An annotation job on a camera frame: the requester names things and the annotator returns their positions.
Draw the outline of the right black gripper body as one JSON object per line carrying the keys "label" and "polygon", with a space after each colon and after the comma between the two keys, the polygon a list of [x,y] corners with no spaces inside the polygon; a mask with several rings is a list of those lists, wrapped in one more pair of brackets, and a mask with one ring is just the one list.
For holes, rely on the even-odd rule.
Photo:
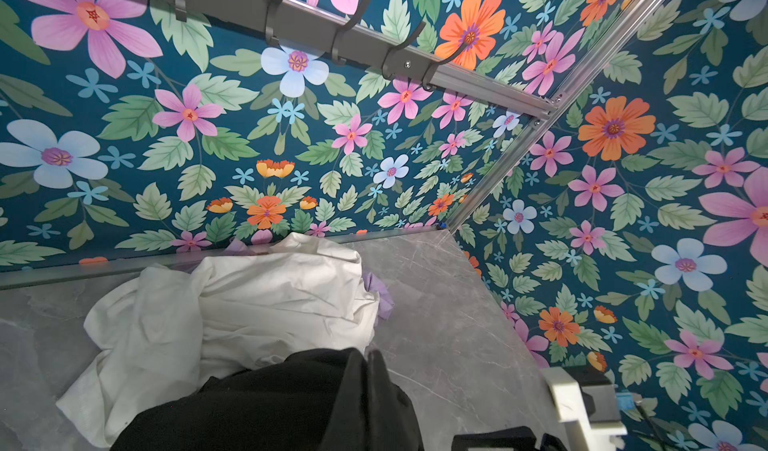
{"label": "right black gripper body", "polygon": [[502,449],[511,448],[521,451],[566,451],[565,444],[557,437],[545,433],[540,446],[536,445],[537,437],[529,427],[521,426],[499,431],[462,434],[453,437],[452,451],[470,449]]}

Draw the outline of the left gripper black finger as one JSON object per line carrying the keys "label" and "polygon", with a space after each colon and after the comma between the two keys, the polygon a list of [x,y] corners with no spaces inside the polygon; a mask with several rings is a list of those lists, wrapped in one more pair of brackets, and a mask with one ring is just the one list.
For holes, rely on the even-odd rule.
{"label": "left gripper black finger", "polygon": [[409,396],[390,380],[381,352],[347,350],[348,360],[321,450],[422,450]]}

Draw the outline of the grey coat hook rail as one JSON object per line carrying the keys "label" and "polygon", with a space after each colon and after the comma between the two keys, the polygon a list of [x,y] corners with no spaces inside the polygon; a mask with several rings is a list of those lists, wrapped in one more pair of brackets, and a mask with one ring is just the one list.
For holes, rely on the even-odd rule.
{"label": "grey coat hook rail", "polygon": [[421,51],[414,43],[424,27],[402,40],[389,38],[360,21],[370,0],[361,0],[350,18],[334,15],[299,0],[164,0],[184,20],[202,13],[264,35],[270,45],[298,44],[329,55],[338,64],[348,61],[380,70],[382,76],[409,78],[427,88],[442,87],[522,114],[544,118],[554,111],[545,99]]}

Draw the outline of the white cloth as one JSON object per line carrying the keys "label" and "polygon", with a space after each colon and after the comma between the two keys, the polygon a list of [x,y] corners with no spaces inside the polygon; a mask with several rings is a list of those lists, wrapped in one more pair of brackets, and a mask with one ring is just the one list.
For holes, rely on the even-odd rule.
{"label": "white cloth", "polygon": [[153,265],[90,309],[84,328],[98,355],[57,406],[108,448],[139,413],[212,377],[310,349],[364,350],[379,307],[361,256],[308,235],[264,254],[207,257],[190,272]]}

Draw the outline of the black cloth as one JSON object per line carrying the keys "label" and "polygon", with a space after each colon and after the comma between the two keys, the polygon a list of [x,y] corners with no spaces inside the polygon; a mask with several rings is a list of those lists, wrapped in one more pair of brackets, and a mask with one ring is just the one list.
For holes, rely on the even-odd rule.
{"label": "black cloth", "polygon": [[138,414],[115,450],[321,450],[347,350],[210,378],[200,390]]}

